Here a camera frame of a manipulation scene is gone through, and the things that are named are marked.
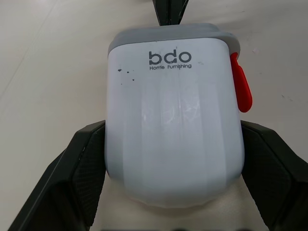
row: lid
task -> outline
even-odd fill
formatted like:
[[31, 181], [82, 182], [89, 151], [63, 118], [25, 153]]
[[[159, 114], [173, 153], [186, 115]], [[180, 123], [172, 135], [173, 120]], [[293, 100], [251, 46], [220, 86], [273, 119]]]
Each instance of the lid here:
[[114, 48], [126, 44], [196, 38], [220, 39], [228, 45], [230, 55], [233, 53], [240, 54], [240, 43], [236, 36], [228, 32], [222, 32], [217, 26], [209, 23], [158, 26], [125, 30], [116, 35], [109, 46], [108, 54]]

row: floor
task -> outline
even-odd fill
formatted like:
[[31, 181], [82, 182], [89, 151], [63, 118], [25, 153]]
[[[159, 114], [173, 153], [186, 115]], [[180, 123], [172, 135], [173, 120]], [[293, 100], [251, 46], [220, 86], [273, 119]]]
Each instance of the floor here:
[[[272, 128], [308, 161], [308, 1], [190, 0], [183, 24], [235, 34], [254, 97], [241, 119]], [[106, 117], [107, 50], [116, 33], [157, 26], [151, 0], [0, 1], [0, 229], [14, 220], [75, 131]], [[202, 207], [129, 200], [106, 180], [91, 231], [266, 231], [243, 179]]]

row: red latch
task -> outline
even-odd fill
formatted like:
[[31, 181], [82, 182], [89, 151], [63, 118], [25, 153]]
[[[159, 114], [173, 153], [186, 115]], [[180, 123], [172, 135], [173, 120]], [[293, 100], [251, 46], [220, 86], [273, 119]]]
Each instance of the red latch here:
[[235, 86], [237, 104], [241, 112], [248, 112], [252, 106], [252, 95], [245, 73], [237, 63], [237, 53], [231, 55], [231, 67]]

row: plastic container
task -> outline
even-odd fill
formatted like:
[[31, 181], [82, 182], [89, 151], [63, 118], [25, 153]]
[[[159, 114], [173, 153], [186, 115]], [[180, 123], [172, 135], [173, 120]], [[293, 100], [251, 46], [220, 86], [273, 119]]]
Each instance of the plastic container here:
[[105, 162], [130, 197], [189, 207], [240, 176], [233, 53], [240, 53], [236, 37], [211, 24], [116, 36], [108, 55]]

